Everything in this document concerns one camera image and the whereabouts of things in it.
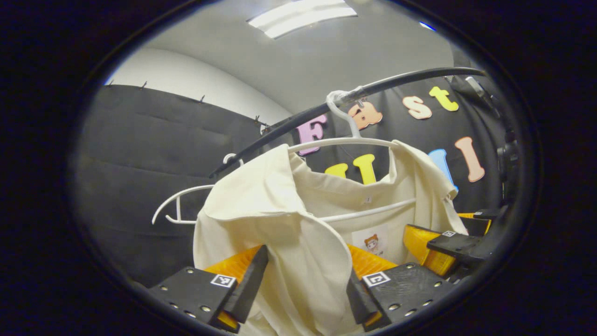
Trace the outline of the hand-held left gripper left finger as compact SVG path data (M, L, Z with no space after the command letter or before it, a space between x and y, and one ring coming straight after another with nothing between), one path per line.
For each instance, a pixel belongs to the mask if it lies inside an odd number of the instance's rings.
M255 246L205 269L187 266L148 291L178 315L237 333L248 319L268 262L267 247Z

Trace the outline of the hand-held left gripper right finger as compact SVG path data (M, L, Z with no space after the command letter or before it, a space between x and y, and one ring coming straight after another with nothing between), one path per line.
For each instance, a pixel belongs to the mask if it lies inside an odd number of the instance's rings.
M346 294L355 322L365 332L411 321L455 287L415 262L396 265L349 245L352 271Z

